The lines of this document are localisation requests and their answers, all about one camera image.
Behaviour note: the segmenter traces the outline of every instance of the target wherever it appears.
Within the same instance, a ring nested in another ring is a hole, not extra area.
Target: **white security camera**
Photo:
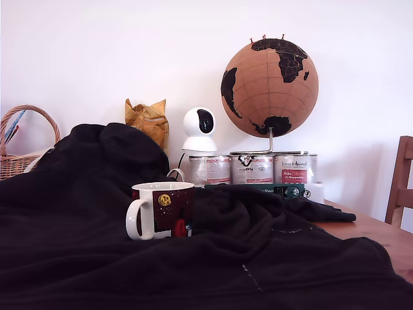
[[[207,108],[193,108],[183,118],[188,138],[182,149],[188,156],[211,156],[217,147],[211,138],[216,129],[215,116]]]

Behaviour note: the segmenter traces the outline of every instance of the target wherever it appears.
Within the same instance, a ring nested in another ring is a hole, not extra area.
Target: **yellow paper bag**
[[[150,136],[166,153],[169,123],[165,116],[166,100],[151,105],[132,107],[129,99],[125,102],[125,123]]]

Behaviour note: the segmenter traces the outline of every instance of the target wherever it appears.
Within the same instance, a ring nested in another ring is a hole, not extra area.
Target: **black fabric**
[[[308,222],[355,216],[304,198],[200,189],[193,237],[130,240],[130,187],[168,168],[136,129],[80,125],[1,181],[0,309],[411,309],[378,243]]]

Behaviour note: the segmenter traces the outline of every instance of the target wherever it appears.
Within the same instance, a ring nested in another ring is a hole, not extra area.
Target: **cork globe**
[[[282,136],[312,112],[318,76],[308,54],[284,39],[262,39],[242,48],[229,62],[221,83],[231,121],[257,137]]]

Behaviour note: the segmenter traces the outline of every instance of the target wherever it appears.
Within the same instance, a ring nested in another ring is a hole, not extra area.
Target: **wooden chair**
[[[413,189],[407,189],[413,160],[413,137],[400,137],[385,222],[400,227],[405,207],[413,209]]]

